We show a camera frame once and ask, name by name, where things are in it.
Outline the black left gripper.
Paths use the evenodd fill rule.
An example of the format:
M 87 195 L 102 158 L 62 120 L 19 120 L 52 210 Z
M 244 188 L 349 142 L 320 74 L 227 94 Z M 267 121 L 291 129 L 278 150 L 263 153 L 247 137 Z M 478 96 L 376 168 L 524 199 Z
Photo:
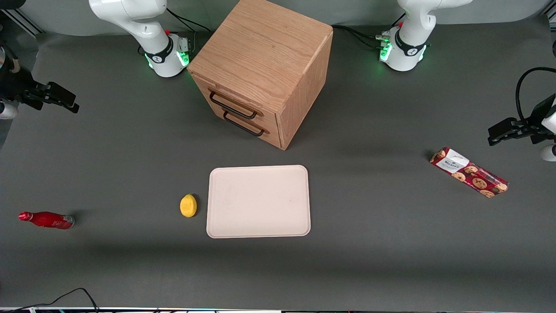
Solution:
M 532 144 L 539 144 L 545 140 L 555 141 L 556 118 L 555 95 L 550 95 L 538 103 L 526 118 L 526 126 L 521 120 L 509 117 L 489 127 L 488 143 L 493 147 L 502 141 L 529 137 Z

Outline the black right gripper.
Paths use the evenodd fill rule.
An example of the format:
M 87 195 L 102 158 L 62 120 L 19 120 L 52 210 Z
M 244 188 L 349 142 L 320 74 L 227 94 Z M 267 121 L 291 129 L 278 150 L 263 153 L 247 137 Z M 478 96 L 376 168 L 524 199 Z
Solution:
M 76 96 L 61 85 L 49 82 L 47 97 L 37 97 L 41 83 L 33 78 L 30 71 L 21 66 L 18 57 L 9 46 L 1 46 L 0 93 L 1 100 L 26 104 L 30 107 L 43 107 L 43 103 L 54 104 L 72 113 L 78 113 L 80 106 Z

